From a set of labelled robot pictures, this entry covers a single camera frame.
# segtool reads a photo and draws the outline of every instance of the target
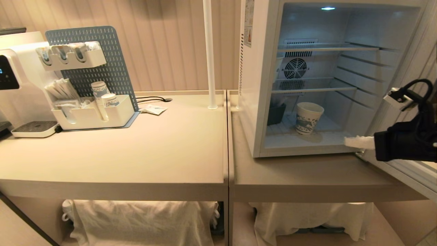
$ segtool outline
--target fridge vent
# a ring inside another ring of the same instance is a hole
[[[289,90],[302,90],[305,88],[305,80],[287,80],[276,81],[273,85],[273,90],[289,91]],[[284,93],[287,96],[303,96],[304,92],[289,92]]]
[[[286,42],[286,44],[313,44],[315,41],[308,42]],[[285,52],[285,57],[309,57],[312,56],[312,51],[293,51]]]
[[[307,70],[306,62],[303,59],[296,58],[287,63],[284,68],[284,75],[287,79],[299,79]]]
[[[244,44],[244,34],[241,34],[241,46],[240,46],[240,79],[238,82],[238,94],[241,96],[241,83],[243,79],[243,44]]]

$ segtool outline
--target floor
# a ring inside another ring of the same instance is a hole
[[[437,246],[437,229],[434,229],[416,246]]]
[[[253,208],[247,203],[234,204],[234,246],[256,246]],[[293,234],[277,237],[277,246],[405,246],[384,216],[375,207],[366,240],[353,241],[347,234]]]
[[[214,246],[225,246],[224,236],[212,236]],[[61,246],[79,246],[76,239],[70,238],[69,236],[62,242]]]

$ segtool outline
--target white pole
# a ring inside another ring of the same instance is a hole
[[[218,106],[215,103],[214,46],[212,44],[211,0],[203,0],[203,20],[205,22],[206,66],[208,68],[208,109],[216,109]]]

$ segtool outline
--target white cloth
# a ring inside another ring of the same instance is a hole
[[[213,246],[209,222],[216,204],[66,200],[62,207],[80,246]]]
[[[373,203],[249,203],[257,209],[255,235],[258,246],[276,246],[276,236],[300,228],[325,224],[344,227],[354,241],[364,234],[373,213]]]

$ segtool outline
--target open fridge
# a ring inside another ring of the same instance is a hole
[[[239,107],[252,156],[360,151],[344,138],[372,136],[388,90],[419,78],[409,76],[411,60],[435,45],[435,4],[242,1]],[[426,62],[428,50],[416,59]],[[323,107],[310,134],[295,127],[301,102]]]

